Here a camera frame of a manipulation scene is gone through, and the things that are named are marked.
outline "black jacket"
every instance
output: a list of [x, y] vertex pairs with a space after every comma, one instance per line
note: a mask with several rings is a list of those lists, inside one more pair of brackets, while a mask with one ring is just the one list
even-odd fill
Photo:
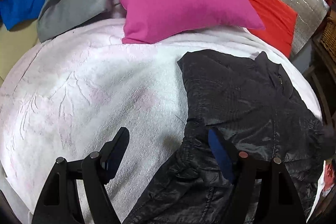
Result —
[[[209, 148], [212, 127], [256, 159], [281, 158], [308, 216], [325, 157], [322, 124], [283, 67], [268, 60], [265, 52], [252, 60], [213, 50], [188, 52], [178, 64], [189, 108], [183, 142], [123, 223], [221, 220], [233, 185], [222, 176]], [[246, 223], [253, 220], [259, 186], [256, 183]]]

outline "bed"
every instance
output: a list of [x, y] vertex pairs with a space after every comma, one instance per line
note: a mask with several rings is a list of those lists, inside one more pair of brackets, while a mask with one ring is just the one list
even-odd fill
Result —
[[[324, 0], [305, 0], [298, 8], [302, 11], [293, 54], [328, 10]], [[252, 59], [265, 51], [271, 61], [283, 65], [307, 108], [322, 119], [317, 98], [300, 72], [245, 28], [214, 27], [155, 45], [123, 45], [124, 24], [124, 19], [102, 20], [37, 44], [1, 86], [0, 161], [7, 181], [32, 213], [58, 156], [81, 159], [125, 126], [131, 132], [129, 149], [116, 179], [106, 186], [117, 215], [125, 219], [182, 140], [188, 108], [176, 62], [188, 51], [210, 48]], [[323, 174], [317, 197], [322, 188]], [[85, 221], [92, 223], [82, 184], [78, 191]]]

